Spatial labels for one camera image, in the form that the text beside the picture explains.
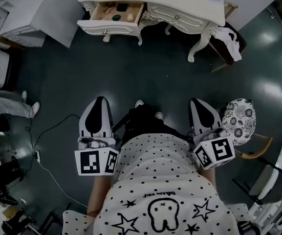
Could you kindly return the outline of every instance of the white cable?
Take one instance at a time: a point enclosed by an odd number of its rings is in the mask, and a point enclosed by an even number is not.
[[[59,185],[59,183],[56,181],[56,179],[54,178],[53,174],[52,174],[48,169],[44,168],[44,167],[41,165],[41,163],[39,163],[39,165],[40,165],[44,170],[48,171],[49,174],[51,174],[51,176],[52,176],[52,178],[54,179],[55,183],[58,185],[58,187],[60,188],[60,190],[62,190],[62,192],[65,194],[66,197],[70,198],[71,200],[73,200],[74,202],[78,203],[79,205],[82,205],[82,206],[84,206],[84,207],[87,208],[86,205],[81,204],[80,202],[78,202],[77,200],[73,199],[72,197],[69,197],[69,196],[64,192],[64,190],[61,188],[61,186]]]

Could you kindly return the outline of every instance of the black and white floral fabric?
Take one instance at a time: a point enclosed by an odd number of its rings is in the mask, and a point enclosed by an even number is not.
[[[228,104],[222,119],[222,125],[232,136],[233,145],[248,142],[256,127],[256,114],[252,103],[239,98]]]
[[[65,211],[63,235],[239,235],[236,214],[244,220],[247,207],[228,209],[198,164],[177,137],[133,138],[121,149],[115,183],[96,219]]]

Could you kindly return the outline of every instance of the white shoe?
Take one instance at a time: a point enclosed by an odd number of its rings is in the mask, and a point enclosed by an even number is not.
[[[27,101],[27,91],[22,92],[22,101],[25,103]]]
[[[35,102],[34,105],[32,105],[33,115],[31,118],[34,118],[34,116],[39,112],[39,110],[40,110],[40,103]]]
[[[135,108],[138,107],[139,105],[143,105],[144,102],[142,100],[137,100],[137,102],[135,103]]]
[[[161,112],[157,112],[154,117],[163,120],[163,115]]]

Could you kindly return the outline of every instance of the green round object in drawer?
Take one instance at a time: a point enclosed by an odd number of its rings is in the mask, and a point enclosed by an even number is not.
[[[112,20],[113,21],[119,21],[121,19],[121,16],[120,15],[114,15],[113,17],[112,17]]]

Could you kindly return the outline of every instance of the black star print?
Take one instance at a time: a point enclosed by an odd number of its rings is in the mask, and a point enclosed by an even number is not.
[[[192,226],[190,226],[189,224],[187,225],[188,225],[188,229],[186,229],[185,232],[190,232],[191,235],[193,234],[193,232],[198,232],[199,227],[197,226],[195,229],[196,224]]]
[[[123,206],[127,206],[127,208],[129,208],[130,206],[135,206],[135,202],[136,200],[133,200],[133,201],[129,201],[129,200],[127,200],[127,203],[125,204],[125,205],[123,205]]]
[[[136,222],[138,217],[131,219],[131,220],[127,220],[125,217],[123,217],[123,215],[121,213],[119,213],[118,215],[121,216],[121,223],[115,224],[115,225],[112,225],[112,226],[122,229],[122,235],[126,235],[128,231],[140,233],[134,227],[134,223]]]
[[[201,216],[204,219],[204,221],[207,222],[207,218],[208,218],[207,214],[215,212],[215,210],[208,209],[208,201],[209,199],[207,199],[206,203],[203,206],[194,205],[197,212],[192,218]]]

